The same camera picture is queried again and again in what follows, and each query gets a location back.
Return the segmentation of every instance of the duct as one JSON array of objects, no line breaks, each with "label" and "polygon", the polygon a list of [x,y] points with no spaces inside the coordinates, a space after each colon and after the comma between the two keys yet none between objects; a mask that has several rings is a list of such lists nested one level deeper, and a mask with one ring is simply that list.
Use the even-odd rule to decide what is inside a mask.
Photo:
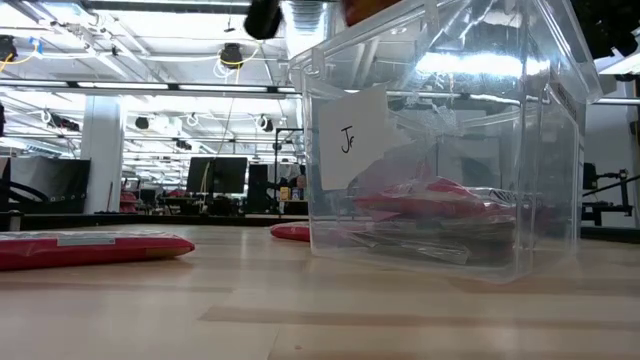
[{"label": "duct", "polygon": [[281,8],[286,23],[285,41],[289,58],[333,35],[335,4],[319,1],[286,1],[282,2]]}]

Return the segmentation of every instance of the yellow cable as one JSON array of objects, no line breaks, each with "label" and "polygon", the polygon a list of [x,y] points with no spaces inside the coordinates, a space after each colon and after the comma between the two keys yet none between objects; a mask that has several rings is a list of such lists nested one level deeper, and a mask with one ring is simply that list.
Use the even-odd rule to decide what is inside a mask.
[{"label": "yellow cable", "polygon": [[2,62],[2,67],[0,67],[0,72],[4,71],[4,68],[7,65],[20,65],[20,64],[26,63],[27,61],[31,60],[31,58],[36,56],[37,53],[38,53],[38,45],[36,44],[36,45],[33,45],[33,52],[26,59],[22,59],[20,61],[9,62],[9,60],[11,60],[11,58],[13,58],[13,54],[9,54],[9,56],[7,56],[7,58]]},{"label": "yellow cable", "polygon": [[4,71],[4,67],[7,66],[7,64],[9,63],[9,60],[11,60],[12,57],[13,57],[13,54],[7,55],[7,57],[2,62],[2,66],[0,66],[0,73]]}]

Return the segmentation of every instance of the fluorescent light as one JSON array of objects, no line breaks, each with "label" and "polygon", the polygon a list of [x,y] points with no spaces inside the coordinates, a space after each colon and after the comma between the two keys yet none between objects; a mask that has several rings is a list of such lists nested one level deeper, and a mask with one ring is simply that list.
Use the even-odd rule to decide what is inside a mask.
[{"label": "fluorescent light", "polygon": [[222,91],[222,92],[267,92],[266,86],[235,85],[180,85],[185,91]]},{"label": "fluorescent light", "polygon": [[48,80],[11,80],[1,79],[0,85],[6,86],[42,86],[42,87],[67,87],[64,81],[48,81]]},{"label": "fluorescent light", "polygon": [[296,91],[296,88],[293,87],[279,87],[278,88],[278,92],[284,93],[284,94],[296,94],[298,93]]},{"label": "fluorescent light", "polygon": [[142,90],[167,90],[167,84],[153,83],[103,83],[103,82],[79,82],[78,86],[98,89],[142,89]]},{"label": "fluorescent light", "polygon": [[27,145],[25,143],[18,140],[14,140],[14,139],[8,139],[8,138],[0,139],[0,145],[4,147],[16,148],[16,149],[22,149],[22,150],[25,150],[27,148]]},{"label": "fluorescent light", "polygon": [[[455,55],[427,53],[416,65],[416,72],[423,76],[433,74],[489,74],[520,77],[523,63],[512,56],[492,53]],[[527,74],[535,75],[549,68],[548,61],[527,61]]]}]

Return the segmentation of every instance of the red package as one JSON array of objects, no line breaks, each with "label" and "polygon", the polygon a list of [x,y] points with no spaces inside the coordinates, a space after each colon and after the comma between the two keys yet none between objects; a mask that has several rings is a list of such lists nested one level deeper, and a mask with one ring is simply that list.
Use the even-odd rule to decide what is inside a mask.
[{"label": "red package", "polygon": [[159,232],[5,232],[0,270],[172,258],[194,249],[188,240]]},{"label": "red package", "polygon": [[308,222],[278,224],[271,227],[271,235],[288,240],[311,242]]},{"label": "red package", "polygon": [[506,210],[497,203],[485,203],[464,186],[441,177],[391,186],[378,194],[358,197],[354,203],[369,210],[376,221],[398,215],[467,218],[489,212],[497,215]]},{"label": "red package", "polygon": [[400,0],[342,0],[342,8],[348,26],[360,21],[400,2]]}]

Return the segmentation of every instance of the container lid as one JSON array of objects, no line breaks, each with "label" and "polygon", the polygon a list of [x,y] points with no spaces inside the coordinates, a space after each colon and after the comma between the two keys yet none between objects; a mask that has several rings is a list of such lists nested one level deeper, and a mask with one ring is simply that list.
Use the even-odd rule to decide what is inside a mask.
[{"label": "container lid", "polygon": [[[311,66],[314,57],[327,59],[404,24],[423,20],[429,23],[434,21],[434,13],[435,21],[438,21],[437,14],[445,7],[457,6],[458,3],[468,6],[473,1],[479,0],[403,0],[292,58],[289,61],[291,81],[301,91],[302,76],[317,70]],[[550,51],[561,59],[561,68],[555,69],[555,75],[573,97],[583,103],[592,103],[602,97],[598,73],[571,4],[567,0],[505,0],[505,3],[511,2],[515,6],[518,1],[532,4],[525,8],[528,11],[535,9],[536,20],[544,20],[538,21],[537,28],[530,26],[530,32],[543,29],[545,34],[550,34]]]}]

